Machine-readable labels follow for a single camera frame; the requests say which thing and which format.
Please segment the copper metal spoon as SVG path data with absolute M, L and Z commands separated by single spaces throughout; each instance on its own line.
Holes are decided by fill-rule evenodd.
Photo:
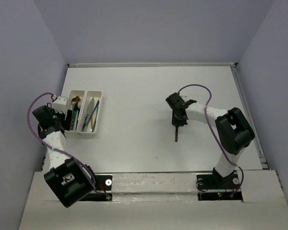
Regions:
M 71 105 L 76 105 L 79 104 L 81 106 L 81 98 L 79 96 L 75 96 L 71 100 Z

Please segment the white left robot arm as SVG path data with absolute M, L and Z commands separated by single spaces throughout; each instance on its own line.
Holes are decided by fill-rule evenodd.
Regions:
M 47 147 L 50 167 L 44 179 L 58 200 L 70 207 L 96 188 L 90 166 L 64 150 L 65 130 L 51 107 L 43 105 L 32 112 L 38 121 L 36 136 Z

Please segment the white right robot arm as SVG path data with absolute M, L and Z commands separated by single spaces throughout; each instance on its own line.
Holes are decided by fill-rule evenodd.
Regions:
M 183 100 L 175 92 L 166 98 L 172 110 L 171 123 L 175 127 L 175 141 L 178 129 L 188 124 L 188 120 L 207 124 L 218 146 L 221 156 L 213 168 L 211 182 L 217 188 L 224 187 L 232 177 L 241 153 L 255 138 L 246 117 L 239 108 L 216 109 L 200 104 L 196 100 Z

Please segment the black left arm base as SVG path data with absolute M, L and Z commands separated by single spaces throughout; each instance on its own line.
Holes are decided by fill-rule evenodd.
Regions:
M 112 201 L 113 174 L 96 173 L 96 188 L 81 201 L 110 202 Z

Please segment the orange plastic knife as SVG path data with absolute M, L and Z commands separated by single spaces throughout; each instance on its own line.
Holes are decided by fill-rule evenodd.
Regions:
M 91 127 L 90 131 L 91 132 L 93 132 L 93 130 L 94 130 L 94 123 L 95 123 L 95 115 L 92 115 L 91 123 L 90 123 L 90 127 Z

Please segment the knife with pink handle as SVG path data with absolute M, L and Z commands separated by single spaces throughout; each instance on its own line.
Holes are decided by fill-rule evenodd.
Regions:
M 92 113 L 92 111 L 93 111 L 94 106 L 95 106 L 95 99 L 94 99 L 94 97 L 93 97 L 93 98 L 91 99 L 91 101 L 90 101 L 90 103 L 89 103 L 89 105 L 88 105 L 87 111 L 86 111 L 86 113 L 89 114 L 90 116 L 91 116 L 91 113 Z

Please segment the silver spoon teal handle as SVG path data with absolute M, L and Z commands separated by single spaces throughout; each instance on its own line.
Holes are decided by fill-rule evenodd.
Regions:
M 73 109 L 72 118 L 71 118 L 71 125 L 70 125 L 70 131 L 74 130 L 74 125 L 75 125 L 75 122 L 76 122 L 76 116 L 77 116 L 77 110 Z

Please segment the beige plastic spoon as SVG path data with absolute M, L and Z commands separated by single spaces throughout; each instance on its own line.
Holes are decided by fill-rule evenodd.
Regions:
M 81 107 L 82 107 L 82 101 L 79 101 L 79 102 L 77 103 L 77 107 L 78 107 L 79 109 L 81 109 Z

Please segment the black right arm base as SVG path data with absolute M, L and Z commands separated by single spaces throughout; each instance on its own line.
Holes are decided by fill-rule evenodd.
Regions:
M 221 177 L 216 170 L 212 173 L 198 174 L 195 186 L 199 201 L 243 200 L 240 180 L 235 170 L 226 177 Z

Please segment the knife with teal handle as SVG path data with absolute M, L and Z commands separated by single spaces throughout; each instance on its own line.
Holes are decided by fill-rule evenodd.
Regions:
M 83 127 L 82 128 L 86 128 L 89 117 L 90 117 L 89 114 L 85 115 L 85 119 L 84 119 L 84 123 L 83 123 Z

